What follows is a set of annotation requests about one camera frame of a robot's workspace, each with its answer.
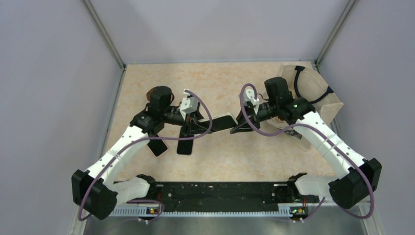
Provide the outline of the black smartphone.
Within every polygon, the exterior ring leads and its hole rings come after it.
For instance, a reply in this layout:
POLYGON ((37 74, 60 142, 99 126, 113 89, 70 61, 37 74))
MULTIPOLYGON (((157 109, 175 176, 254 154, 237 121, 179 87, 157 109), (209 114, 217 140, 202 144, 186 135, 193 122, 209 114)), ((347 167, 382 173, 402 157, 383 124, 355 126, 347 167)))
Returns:
POLYGON ((177 145, 177 154, 179 155, 191 155, 193 150, 194 140, 180 140, 177 145))

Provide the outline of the pink cased phone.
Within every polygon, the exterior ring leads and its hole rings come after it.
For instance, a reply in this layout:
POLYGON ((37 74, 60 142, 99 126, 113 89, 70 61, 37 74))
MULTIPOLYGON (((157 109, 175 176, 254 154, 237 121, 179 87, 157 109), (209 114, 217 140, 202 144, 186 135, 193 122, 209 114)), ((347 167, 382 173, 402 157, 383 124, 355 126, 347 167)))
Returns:
MULTIPOLYGON (((199 120, 199 125, 200 127, 198 127, 194 131, 195 134, 201 134, 208 129, 209 119, 204 118, 204 119, 199 120)), ((212 119, 212 128, 209 134, 224 131, 224 130, 229 130, 229 129, 234 128, 236 125, 237 125, 237 121, 231 113, 215 116, 212 119)))

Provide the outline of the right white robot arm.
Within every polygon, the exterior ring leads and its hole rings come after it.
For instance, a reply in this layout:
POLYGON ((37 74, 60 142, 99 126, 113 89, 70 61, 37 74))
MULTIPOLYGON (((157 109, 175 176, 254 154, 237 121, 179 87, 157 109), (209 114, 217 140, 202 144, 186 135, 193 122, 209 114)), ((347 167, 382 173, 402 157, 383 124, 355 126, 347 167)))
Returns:
POLYGON ((257 133, 272 137, 280 130, 267 133, 260 130, 260 123, 278 118, 306 139, 329 163, 334 178, 310 175, 300 176, 287 188, 287 196, 294 202, 307 195, 330 198, 343 209, 350 209, 365 198, 374 208, 374 192, 380 179, 382 165, 368 160, 346 144, 322 119, 315 107, 303 97, 294 98, 287 81, 274 77, 264 82, 267 100, 261 103, 253 84, 245 84, 239 94, 242 124, 257 133))

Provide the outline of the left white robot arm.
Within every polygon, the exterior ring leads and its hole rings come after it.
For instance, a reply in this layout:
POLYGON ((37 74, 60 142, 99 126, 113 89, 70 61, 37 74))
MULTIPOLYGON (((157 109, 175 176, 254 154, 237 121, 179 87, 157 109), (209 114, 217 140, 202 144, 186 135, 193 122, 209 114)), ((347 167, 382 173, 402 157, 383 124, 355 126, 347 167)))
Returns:
POLYGON ((147 144, 166 140, 158 132, 165 123, 171 123, 166 114, 174 100, 172 90, 167 86, 150 89, 145 108, 130 121, 120 139, 93 165, 86 170, 77 170, 71 177, 72 196, 79 206, 78 220, 90 216, 105 219, 120 204, 141 198, 152 202, 157 189, 140 177, 115 182, 129 161, 147 144))

